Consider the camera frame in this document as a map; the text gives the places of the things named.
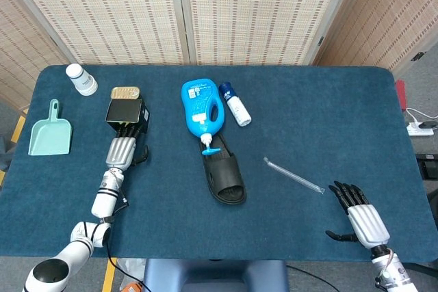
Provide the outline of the red flat object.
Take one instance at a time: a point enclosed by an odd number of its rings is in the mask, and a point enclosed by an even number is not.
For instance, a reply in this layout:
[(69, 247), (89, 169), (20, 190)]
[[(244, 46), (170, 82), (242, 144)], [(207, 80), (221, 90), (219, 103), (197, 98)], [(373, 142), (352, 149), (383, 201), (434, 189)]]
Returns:
[(399, 79), (395, 82), (395, 87), (398, 95), (398, 100), (400, 103), (400, 108), (402, 111), (405, 111), (407, 108), (407, 93), (406, 93), (405, 82)]

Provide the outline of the white power strip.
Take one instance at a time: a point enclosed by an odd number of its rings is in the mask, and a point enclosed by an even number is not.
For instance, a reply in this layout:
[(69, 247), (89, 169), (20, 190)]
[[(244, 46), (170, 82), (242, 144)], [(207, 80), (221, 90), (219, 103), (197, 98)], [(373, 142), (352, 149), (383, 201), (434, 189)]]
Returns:
[(420, 126), (415, 122), (408, 123), (407, 132), (410, 137), (428, 137), (434, 135), (433, 129), (420, 128)]

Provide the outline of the blue detergent pump bottle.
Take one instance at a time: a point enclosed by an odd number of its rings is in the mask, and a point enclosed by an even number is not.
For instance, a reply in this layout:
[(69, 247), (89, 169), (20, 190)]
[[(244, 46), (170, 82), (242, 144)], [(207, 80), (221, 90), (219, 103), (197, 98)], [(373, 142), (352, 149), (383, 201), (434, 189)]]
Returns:
[(213, 136), (224, 124), (224, 107), (216, 84), (207, 78), (187, 81), (181, 87), (181, 100), (189, 132), (205, 146), (202, 155), (219, 153), (220, 148), (211, 147)]

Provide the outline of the gold sardine tin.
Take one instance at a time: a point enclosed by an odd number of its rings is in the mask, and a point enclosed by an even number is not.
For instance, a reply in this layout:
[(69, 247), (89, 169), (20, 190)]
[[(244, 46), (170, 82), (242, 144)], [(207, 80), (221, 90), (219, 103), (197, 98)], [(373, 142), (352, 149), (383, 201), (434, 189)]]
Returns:
[(114, 87), (110, 97), (111, 99), (138, 99), (140, 97), (140, 89), (135, 86)]

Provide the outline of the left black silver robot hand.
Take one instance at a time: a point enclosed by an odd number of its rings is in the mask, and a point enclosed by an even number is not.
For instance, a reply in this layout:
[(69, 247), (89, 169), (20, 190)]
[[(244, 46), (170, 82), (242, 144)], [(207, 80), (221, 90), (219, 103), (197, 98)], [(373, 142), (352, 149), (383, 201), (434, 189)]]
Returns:
[(106, 158), (108, 168), (126, 171), (131, 166), (145, 162), (149, 157), (149, 147), (144, 145), (143, 151), (135, 158), (137, 140), (144, 133), (144, 124), (120, 123), (115, 128), (113, 138)]

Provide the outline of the black rubber slipper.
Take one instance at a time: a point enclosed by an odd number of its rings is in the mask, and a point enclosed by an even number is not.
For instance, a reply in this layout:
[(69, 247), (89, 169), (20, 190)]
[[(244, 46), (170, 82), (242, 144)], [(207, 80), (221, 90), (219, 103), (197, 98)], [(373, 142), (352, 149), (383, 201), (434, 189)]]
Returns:
[(212, 146), (220, 152), (214, 155), (201, 155), (208, 188), (213, 197), (229, 205), (246, 201), (246, 187), (237, 162), (237, 157), (228, 147), (221, 133), (213, 136)]

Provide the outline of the dark blue table mat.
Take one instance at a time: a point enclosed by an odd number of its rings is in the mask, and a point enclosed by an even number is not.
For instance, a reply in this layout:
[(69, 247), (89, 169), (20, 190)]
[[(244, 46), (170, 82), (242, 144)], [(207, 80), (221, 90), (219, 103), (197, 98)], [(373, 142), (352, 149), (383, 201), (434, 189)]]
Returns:
[[(114, 130), (105, 115), (112, 88), (137, 86), (150, 111), (130, 168), (128, 208), (115, 219), (117, 257), (368, 261), (358, 243), (325, 233), (352, 227), (331, 191), (316, 193), (269, 168), (270, 161), (319, 185), (360, 187), (408, 263), (438, 259), (435, 226), (392, 74), (377, 67), (97, 66), (98, 90), (82, 96), (63, 66), (39, 75), (25, 126), (0, 191), (0, 256), (54, 256), (73, 227), (91, 222)], [(225, 205), (210, 193), (198, 139), (189, 131), (181, 87), (189, 80), (228, 81), (251, 115), (246, 127), (227, 114), (222, 134), (246, 186), (246, 201)], [(31, 129), (49, 116), (73, 128), (67, 155), (28, 155)]]

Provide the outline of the clear plastic bag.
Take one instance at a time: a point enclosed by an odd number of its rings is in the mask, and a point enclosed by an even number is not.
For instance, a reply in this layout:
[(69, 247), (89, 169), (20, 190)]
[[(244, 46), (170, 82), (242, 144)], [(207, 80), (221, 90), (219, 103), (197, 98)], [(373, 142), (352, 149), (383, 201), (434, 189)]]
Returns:
[[(146, 265), (145, 258), (119, 258), (117, 266), (127, 274), (137, 278), (140, 281), (144, 279), (144, 269)], [(119, 291), (130, 282), (138, 282), (137, 280), (123, 275), (123, 280), (120, 284)]]

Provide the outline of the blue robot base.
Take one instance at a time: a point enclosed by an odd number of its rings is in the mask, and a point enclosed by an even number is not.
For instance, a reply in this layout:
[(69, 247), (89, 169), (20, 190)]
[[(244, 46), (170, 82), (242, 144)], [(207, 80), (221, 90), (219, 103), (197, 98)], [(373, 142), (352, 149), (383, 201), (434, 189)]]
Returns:
[(289, 292), (279, 260), (183, 260), (150, 258), (144, 292)]

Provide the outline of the black cardboard box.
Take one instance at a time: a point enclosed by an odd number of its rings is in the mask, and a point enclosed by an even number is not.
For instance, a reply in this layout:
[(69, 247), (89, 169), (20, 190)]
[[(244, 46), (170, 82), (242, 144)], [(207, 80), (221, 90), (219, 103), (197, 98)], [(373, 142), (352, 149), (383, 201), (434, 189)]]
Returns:
[(105, 117), (116, 132), (116, 137), (134, 137), (146, 133), (149, 126), (149, 110), (142, 98), (112, 99)]

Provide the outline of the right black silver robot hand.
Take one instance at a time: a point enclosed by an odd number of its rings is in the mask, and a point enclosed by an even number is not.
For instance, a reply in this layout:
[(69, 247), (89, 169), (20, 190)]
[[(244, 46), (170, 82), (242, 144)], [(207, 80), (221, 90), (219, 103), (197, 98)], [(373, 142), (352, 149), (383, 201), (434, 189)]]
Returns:
[(378, 211), (369, 203), (359, 187), (334, 181), (329, 189), (336, 195), (354, 230), (352, 234), (346, 235), (339, 235), (327, 230), (325, 233), (331, 239), (342, 242), (359, 242), (369, 250), (387, 245), (390, 234)]

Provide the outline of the mint green plastic dustpan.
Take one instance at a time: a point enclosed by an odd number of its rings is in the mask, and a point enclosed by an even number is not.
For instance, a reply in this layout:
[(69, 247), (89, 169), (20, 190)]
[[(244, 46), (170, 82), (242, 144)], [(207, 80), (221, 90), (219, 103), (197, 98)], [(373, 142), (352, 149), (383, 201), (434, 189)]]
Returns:
[(67, 155), (73, 132), (71, 123), (59, 118), (60, 102), (54, 98), (47, 119), (37, 121), (31, 129), (28, 149), (30, 156)]

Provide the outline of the white pill bottle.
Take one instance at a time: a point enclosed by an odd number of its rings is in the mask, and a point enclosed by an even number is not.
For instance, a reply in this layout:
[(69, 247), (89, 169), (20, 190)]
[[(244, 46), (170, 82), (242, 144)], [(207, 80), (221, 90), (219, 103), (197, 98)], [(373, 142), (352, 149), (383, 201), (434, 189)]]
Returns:
[(98, 89), (98, 83), (80, 64), (69, 64), (66, 75), (73, 83), (75, 89), (82, 96), (90, 96)]

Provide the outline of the white spray can blue cap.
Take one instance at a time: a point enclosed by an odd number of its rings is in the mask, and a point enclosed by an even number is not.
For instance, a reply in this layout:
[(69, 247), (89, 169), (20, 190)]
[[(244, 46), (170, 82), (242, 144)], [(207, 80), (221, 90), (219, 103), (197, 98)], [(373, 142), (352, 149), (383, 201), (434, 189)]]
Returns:
[(240, 127), (245, 127), (251, 123), (251, 116), (240, 100), (231, 84), (227, 81), (219, 85), (219, 90), (228, 105), (233, 117)]

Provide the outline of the woven bamboo screen panel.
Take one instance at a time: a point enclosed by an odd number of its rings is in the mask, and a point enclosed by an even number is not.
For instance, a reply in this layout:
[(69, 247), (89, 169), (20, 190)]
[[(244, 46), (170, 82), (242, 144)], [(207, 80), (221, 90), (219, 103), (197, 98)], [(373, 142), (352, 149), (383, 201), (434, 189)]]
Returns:
[(438, 42), (438, 0), (340, 0), (313, 63), (400, 75)]
[(189, 62), (178, 0), (31, 1), (75, 62)]
[(180, 0), (193, 64), (307, 65), (342, 0)]
[(16, 109), (30, 104), (47, 66), (67, 58), (20, 0), (0, 0), (0, 99)]

